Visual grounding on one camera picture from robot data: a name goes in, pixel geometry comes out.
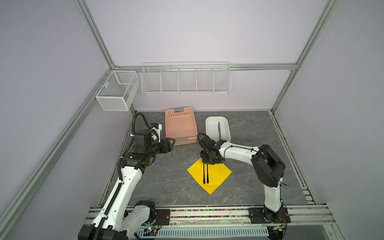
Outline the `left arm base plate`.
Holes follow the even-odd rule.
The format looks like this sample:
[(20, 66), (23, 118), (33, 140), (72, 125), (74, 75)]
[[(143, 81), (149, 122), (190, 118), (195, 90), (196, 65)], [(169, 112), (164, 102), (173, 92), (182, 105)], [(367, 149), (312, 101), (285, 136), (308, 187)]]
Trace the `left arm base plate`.
[(153, 220), (144, 222), (144, 226), (168, 226), (171, 220), (170, 209), (156, 209)]

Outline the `pink plastic basket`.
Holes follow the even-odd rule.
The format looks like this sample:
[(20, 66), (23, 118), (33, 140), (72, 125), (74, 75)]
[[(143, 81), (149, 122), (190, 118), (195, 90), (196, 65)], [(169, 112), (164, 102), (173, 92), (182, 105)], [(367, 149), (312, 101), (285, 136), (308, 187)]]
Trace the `pink plastic basket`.
[(166, 110), (166, 137), (176, 140), (175, 146), (197, 143), (197, 124), (193, 108)]

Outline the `purple black spoon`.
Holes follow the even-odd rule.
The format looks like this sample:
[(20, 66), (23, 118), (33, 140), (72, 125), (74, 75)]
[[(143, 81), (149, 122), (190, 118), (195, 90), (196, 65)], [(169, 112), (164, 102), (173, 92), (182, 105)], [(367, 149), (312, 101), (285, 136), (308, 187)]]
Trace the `purple black spoon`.
[(205, 164), (203, 164), (203, 184), (206, 184)]

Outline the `white mesh wall box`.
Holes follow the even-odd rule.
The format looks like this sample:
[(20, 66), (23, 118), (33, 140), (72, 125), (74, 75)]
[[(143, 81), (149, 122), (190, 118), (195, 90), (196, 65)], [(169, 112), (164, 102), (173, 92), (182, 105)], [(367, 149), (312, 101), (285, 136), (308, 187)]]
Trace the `white mesh wall box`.
[(135, 71), (111, 71), (96, 95), (104, 111), (130, 111), (140, 83)]

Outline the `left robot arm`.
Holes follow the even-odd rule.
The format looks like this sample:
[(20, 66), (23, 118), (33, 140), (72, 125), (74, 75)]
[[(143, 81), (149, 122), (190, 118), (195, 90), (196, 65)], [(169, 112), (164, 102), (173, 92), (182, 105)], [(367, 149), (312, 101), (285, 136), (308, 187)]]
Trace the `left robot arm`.
[(156, 206), (152, 201), (137, 202), (131, 213), (126, 208), (145, 169), (156, 155), (171, 152), (176, 143), (172, 138), (161, 139), (161, 130), (161, 124), (149, 124), (143, 113), (135, 113), (131, 141), (118, 161), (118, 179), (92, 224), (81, 228), (79, 240), (139, 239), (139, 227), (156, 221)]

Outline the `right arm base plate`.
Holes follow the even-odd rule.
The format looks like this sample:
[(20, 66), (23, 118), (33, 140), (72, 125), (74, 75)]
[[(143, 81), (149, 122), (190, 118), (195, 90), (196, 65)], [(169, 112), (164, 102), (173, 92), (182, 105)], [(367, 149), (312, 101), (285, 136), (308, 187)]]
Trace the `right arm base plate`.
[(249, 208), (249, 218), (252, 224), (288, 224), (291, 219), (287, 208), (282, 206), (277, 212), (273, 212), (268, 208)]

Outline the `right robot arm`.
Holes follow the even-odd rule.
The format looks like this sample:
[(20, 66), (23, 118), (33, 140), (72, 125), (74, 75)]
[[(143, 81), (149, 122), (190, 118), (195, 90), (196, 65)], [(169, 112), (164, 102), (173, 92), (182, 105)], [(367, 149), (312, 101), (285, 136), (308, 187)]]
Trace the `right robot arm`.
[(202, 163), (223, 164), (225, 160), (237, 160), (253, 166), (259, 181), (264, 185), (264, 219), (268, 223), (289, 223), (288, 210), (282, 200), (282, 184), (285, 163), (266, 144), (260, 147), (247, 147), (232, 144), (225, 140), (214, 141), (204, 133), (198, 133), (198, 144), (202, 147)]

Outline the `purple black knife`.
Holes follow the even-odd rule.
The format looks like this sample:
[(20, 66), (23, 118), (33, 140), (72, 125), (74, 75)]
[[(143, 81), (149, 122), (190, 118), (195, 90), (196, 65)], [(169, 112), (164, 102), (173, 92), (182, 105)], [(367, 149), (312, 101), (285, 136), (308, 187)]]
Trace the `purple black knife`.
[(218, 135), (219, 135), (219, 140), (222, 139), (222, 135), (221, 135), (221, 123), (218, 122)]

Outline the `white oval tray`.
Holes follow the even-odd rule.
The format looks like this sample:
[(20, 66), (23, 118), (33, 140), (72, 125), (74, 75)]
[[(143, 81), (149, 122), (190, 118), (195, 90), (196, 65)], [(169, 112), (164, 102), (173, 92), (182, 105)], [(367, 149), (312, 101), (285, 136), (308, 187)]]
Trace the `white oval tray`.
[(206, 118), (206, 135), (214, 141), (225, 140), (231, 141), (231, 133), (229, 122), (225, 117), (212, 116)]

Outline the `aluminium front rail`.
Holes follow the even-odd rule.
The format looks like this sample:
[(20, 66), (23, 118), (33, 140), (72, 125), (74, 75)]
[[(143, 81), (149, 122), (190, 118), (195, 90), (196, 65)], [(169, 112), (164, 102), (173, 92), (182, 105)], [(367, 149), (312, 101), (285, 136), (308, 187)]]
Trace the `aluminium front rail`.
[(235, 227), (235, 226), (307, 226), (335, 225), (336, 220), (326, 205), (295, 205), (286, 206), (291, 223), (288, 224), (252, 224), (249, 218), (249, 208), (261, 206), (197, 206), (197, 207), (157, 207), (170, 209), (171, 220), (168, 226), (178, 227)]

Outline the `yellow paper napkin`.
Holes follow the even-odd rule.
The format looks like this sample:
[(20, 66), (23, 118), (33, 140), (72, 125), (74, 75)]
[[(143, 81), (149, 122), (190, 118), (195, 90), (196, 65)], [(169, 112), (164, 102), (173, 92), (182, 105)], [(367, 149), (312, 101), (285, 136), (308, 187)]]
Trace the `yellow paper napkin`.
[[(188, 169), (192, 178), (209, 194), (215, 192), (224, 181), (231, 175), (232, 171), (225, 164), (209, 165), (209, 184), (203, 184), (203, 162), (199, 158)], [(207, 165), (205, 164), (205, 173), (207, 176)]]

